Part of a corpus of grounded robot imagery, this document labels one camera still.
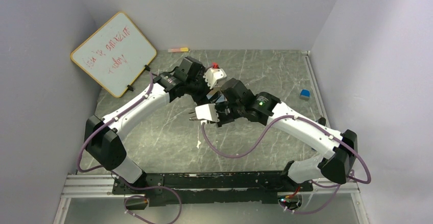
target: white wall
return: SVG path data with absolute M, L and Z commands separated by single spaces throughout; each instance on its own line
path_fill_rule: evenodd
M 0 0 L 0 223 L 52 223 L 99 86 L 69 54 L 96 25 L 81 0 Z
M 312 48 L 331 124 L 371 169 L 372 223 L 432 222 L 432 24 L 433 0 L 338 0 Z
M 157 49 L 311 49 L 336 0 L 83 0 L 125 11 Z

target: handwritten red text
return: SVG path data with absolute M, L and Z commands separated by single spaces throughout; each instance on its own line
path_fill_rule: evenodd
M 126 37 L 128 37 L 131 33 L 129 32 L 128 27 L 123 28 L 122 31 L 118 31 L 118 33 L 116 34 L 116 36 L 114 36 L 113 38 L 111 38 L 108 41 L 108 44 L 105 45 L 105 48 L 109 51 L 111 51 L 112 49 L 114 49 L 116 47 L 116 45 L 120 42 L 123 41 L 123 39 L 125 39 Z
M 102 50 L 97 50 L 96 52 L 92 51 L 93 53 L 100 55 L 100 56 L 105 56 L 105 54 L 102 52 Z
M 113 59 L 113 65 L 110 68 L 108 68 L 108 73 L 114 73 L 113 71 L 115 71 L 122 64 L 128 63 L 128 61 L 126 60 L 126 58 L 123 54 L 121 57 L 119 57 L 117 59 L 114 57 L 112 59 Z
M 95 62 L 96 62 L 95 57 L 89 58 L 87 61 L 84 61 L 84 63 L 90 68 L 93 68 Z

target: whiteboard frame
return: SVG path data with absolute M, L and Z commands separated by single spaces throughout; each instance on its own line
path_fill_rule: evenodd
M 156 57 L 156 55 L 157 55 L 157 52 L 156 52 L 156 49 L 153 47 L 153 45 L 149 42 L 149 40 L 144 36 L 144 34 L 140 31 L 140 29 L 135 25 L 135 23 L 131 20 L 131 18 L 129 18 L 129 16 L 125 13 L 125 12 L 123 12 L 123 11 L 119 11 L 119 12 L 117 12 L 114 16 L 112 16 L 106 23 L 104 23 L 104 25 L 102 25 L 98 30 L 96 30 L 96 32 L 94 32 L 90 37 L 88 37 L 87 39 L 86 39 L 86 41 L 84 41 L 82 44 L 80 44 L 71 54 L 70 54 L 70 59 L 75 63 L 75 64 L 77 64 L 83 71 L 85 71 L 90 77 L 92 77 L 92 79 L 94 79 L 99 85 L 101 85 L 106 91 L 108 91 L 108 93 L 110 93 L 113 97 L 115 97 L 115 98 L 119 98 L 119 97 L 122 97 L 124 94 L 125 94 L 125 92 L 128 90 L 128 87 L 127 86 L 125 86 L 125 90 L 119 95 L 119 96 L 117 96 L 117 95 L 114 95 L 109 89 L 107 89 L 107 87 L 105 87 L 103 84 L 101 84 L 101 82 L 99 82 L 93 75 L 91 75 L 83 66 L 81 66 L 76 60 L 74 60 L 74 58 L 73 58 L 73 55 L 74 55 L 74 53 L 76 52 L 76 51 L 78 51 L 78 49 L 80 49 L 85 43 L 87 43 L 87 41 L 89 41 L 95 34 L 97 34 L 103 27 L 105 27 L 105 25 L 107 25 L 111 20 L 113 20 L 117 15 L 119 15 L 119 14 L 124 14 L 126 17 L 127 17 L 127 19 L 128 20 L 130 20 L 131 21 L 131 23 L 132 23 L 132 26 L 134 26 L 136 29 L 137 29 L 137 31 L 138 32 L 140 32 L 140 34 L 143 36 L 143 38 L 149 43 L 149 45 L 152 47 L 152 49 L 155 51 L 155 55 L 151 58 L 151 60 L 147 63 L 147 65 L 149 65 L 152 61 L 153 61 L 153 59 Z M 136 80 L 137 80 L 137 78 L 141 75 L 141 73 L 143 73 L 143 71 L 145 70 L 145 67 L 143 66 L 143 69 L 138 73 L 138 75 L 132 80 L 132 82 L 130 83 L 130 84 L 128 84 L 128 85 L 132 85 Z

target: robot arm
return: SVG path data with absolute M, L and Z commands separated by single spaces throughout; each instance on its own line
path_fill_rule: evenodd
M 205 68 L 198 60 L 185 57 L 172 72 L 162 72 L 141 94 L 102 119 L 87 120 L 86 150 L 106 169 L 124 178 L 132 186 L 146 186 L 147 174 L 128 156 L 122 141 L 129 132 L 156 109 L 185 94 L 197 105 L 210 103 L 207 94 L 226 78 L 222 69 Z M 106 126 L 97 134 L 100 127 Z
M 299 114 L 267 92 L 254 95 L 236 79 L 227 81 L 221 87 L 220 95 L 224 96 L 224 102 L 196 107 L 197 119 L 216 123 L 218 127 L 240 117 L 264 126 L 272 125 L 300 139 L 320 154 L 287 164 L 283 174 L 291 185 L 323 177 L 338 184 L 346 183 L 355 156 L 335 139 L 347 143 L 357 151 L 354 132 L 347 130 L 341 133 L 327 128 Z

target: blue sponge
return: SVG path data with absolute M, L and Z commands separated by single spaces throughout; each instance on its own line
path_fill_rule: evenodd
M 310 99 L 310 91 L 309 90 L 301 90 L 301 95 L 299 96 L 303 100 L 309 100 Z

